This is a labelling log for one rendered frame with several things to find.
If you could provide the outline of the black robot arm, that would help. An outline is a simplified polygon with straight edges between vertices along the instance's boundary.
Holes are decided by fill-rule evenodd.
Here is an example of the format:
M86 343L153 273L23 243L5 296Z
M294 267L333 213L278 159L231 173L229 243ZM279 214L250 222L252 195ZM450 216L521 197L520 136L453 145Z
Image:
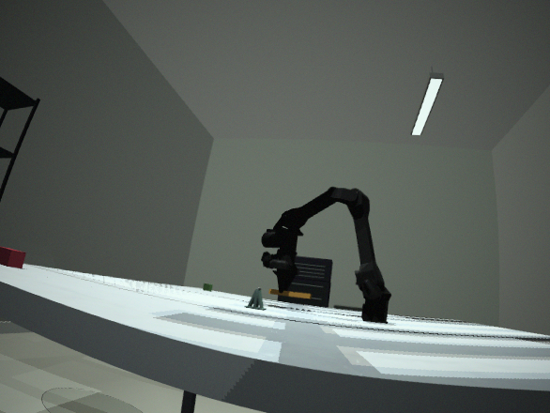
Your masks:
M297 248L298 236L303 236L301 228L312 216L340 202L348 206L354 221L359 245L359 270L355 270L359 290L363 293L361 319L366 322L388 324L390 291L384 286L381 271L375 256L368 216L369 198L360 189L330 187L328 190L304 206L285 211L273 229L267 229L262 236L265 248ZM283 228L286 227L286 228Z

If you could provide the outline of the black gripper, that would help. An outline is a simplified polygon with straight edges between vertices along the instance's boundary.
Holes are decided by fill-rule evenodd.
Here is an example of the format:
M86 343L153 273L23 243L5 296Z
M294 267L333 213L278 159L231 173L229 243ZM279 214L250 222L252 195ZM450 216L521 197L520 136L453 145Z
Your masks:
M269 268L276 268L272 270L278 279L279 293L287 291L290 284L299 275L299 268L296 267L295 258L298 255L297 249L291 247L280 247L278 252L280 253L280 260L271 260L269 262Z

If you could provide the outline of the yellow bar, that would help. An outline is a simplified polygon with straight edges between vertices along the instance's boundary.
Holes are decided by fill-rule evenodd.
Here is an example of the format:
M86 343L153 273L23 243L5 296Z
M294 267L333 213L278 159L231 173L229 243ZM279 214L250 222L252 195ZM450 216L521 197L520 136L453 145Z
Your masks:
M269 289L269 294L272 295L279 295L279 296L286 296L286 297L298 297L298 298L310 298L312 299L312 294L303 294L303 293L296 293L296 292L290 292L290 291L283 291L283 293L279 293L279 290L276 289Z

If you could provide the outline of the red rectangular block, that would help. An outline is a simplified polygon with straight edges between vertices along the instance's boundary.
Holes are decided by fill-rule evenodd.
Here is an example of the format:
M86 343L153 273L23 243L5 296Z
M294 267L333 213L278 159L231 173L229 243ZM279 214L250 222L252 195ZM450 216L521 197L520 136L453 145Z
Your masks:
M26 252L0 247L0 264L7 267L23 268Z

